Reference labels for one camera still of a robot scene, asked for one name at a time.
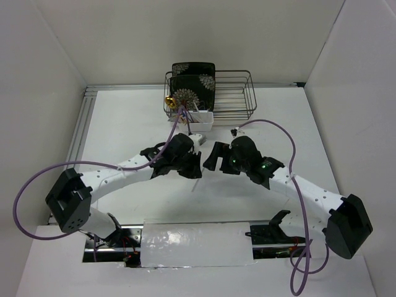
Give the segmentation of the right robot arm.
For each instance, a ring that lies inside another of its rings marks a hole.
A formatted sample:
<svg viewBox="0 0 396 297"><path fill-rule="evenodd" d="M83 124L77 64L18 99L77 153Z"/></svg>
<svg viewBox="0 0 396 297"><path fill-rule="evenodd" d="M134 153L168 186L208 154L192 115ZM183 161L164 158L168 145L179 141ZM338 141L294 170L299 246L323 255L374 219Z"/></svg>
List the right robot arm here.
<svg viewBox="0 0 396 297"><path fill-rule="evenodd" d="M282 162L262 156L248 136L236 137L230 144L216 142L203 167L213 171L218 160L222 173L244 173L255 184L303 201L324 224L321 233L328 247L344 259L351 259L373 231L358 196L335 194L293 174Z"/></svg>

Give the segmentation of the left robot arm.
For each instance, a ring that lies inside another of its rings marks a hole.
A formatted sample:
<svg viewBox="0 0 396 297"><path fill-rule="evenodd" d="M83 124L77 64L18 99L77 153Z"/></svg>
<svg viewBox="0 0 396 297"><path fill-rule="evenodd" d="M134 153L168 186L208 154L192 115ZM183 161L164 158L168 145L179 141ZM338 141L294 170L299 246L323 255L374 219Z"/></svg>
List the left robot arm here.
<svg viewBox="0 0 396 297"><path fill-rule="evenodd" d="M134 183L177 172L187 179L199 179L202 134L176 134L166 143L142 150L118 169L102 169L78 173L64 170L46 196L63 233L84 231L99 238L109 247L121 244L126 237L114 215L92 207L102 197Z"/></svg>

